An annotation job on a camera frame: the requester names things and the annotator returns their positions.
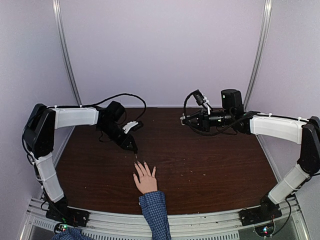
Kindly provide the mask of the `clear nail polish bottle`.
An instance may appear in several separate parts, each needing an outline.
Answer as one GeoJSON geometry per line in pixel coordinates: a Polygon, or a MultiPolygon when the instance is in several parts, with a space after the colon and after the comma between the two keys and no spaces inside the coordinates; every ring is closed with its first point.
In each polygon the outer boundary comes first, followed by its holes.
{"type": "Polygon", "coordinates": [[[181,125],[182,125],[182,126],[185,126],[185,125],[186,125],[186,124],[185,124],[185,120],[186,120],[185,115],[183,114],[179,119],[180,119],[181,125]]]}

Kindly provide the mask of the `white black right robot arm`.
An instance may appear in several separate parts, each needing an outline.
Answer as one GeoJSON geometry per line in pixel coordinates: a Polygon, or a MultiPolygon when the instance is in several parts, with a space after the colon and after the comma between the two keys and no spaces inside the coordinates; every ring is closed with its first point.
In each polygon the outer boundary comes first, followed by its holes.
{"type": "Polygon", "coordinates": [[[195,133],[213,137],[233,129],[236,133],[263,135],[283,139],[300,145],[300,156],[294,167],[261,200],[256,210],[259,220],[268,220],[275,212],[276,205],[297,191],[303,184],[320,171],[320,119],[293,118],[259,111],[245,111],[242,95],[236,89],[221,91],[222,109],[214,110],[207,97],[199,90],[191,92],[185,99],[194,97],[201,109],[191,115],[183,109],[182,125],[195,133]]]}

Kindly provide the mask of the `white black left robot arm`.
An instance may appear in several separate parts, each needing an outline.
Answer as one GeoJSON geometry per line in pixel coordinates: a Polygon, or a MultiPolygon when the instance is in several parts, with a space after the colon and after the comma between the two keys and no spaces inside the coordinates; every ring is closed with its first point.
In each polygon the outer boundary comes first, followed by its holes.
{"type": "Polygon", "coordinates": [[[136,155],[138,147],[130,131],[139,122],[134,120],[123,127],[119,126],[117,123],[125,112],[125,108],[117,101],[112,101],[105,108],[48,107],[42,103],[34,106],[22,132],[22,146],[30,163],[35,166],[38,181],[51,202],[58,203],[65,197],[53,163],[55,131],[66,127],[96,126],[120,148],[136,155]]]}

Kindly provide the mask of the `mannequin hand with painted nails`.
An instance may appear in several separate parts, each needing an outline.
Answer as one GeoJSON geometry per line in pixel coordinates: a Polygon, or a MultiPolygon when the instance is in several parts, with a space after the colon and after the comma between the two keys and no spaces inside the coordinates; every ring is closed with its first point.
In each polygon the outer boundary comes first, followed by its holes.
{"type": "Polygon", "coordinates": [[[150,170],[148,164],[137,161],[134,164],[137,173],[133,174],[133,180],[136,188],[143,195],[158,191],[158,183],[156,179],[156,166],[150,170]]]}

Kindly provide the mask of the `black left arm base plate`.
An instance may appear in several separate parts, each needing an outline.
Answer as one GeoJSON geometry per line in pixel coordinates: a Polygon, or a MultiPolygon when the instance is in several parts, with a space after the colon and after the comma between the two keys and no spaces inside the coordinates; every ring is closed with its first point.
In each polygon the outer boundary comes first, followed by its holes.
{"type": "Polygon", "coordinates": [[[59,223],[68,224],[74,227],[86,227],[90,213],[85,210],[68,208],[66,216],[50,209],[46,212],[45,217],[59,223]]]}

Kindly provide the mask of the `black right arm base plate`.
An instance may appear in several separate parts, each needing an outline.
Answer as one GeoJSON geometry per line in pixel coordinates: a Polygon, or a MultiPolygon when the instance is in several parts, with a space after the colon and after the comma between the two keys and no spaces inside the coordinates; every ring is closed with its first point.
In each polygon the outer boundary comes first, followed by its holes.
{"type": "Polygon", "coordinates": [[[274,218],[279,218],[282,216],[282,212],[279,209],[263,213],[260,206],[254,208],[244,208],[239,211],[238,214],[243,227],[268,222],[274,218]]]}

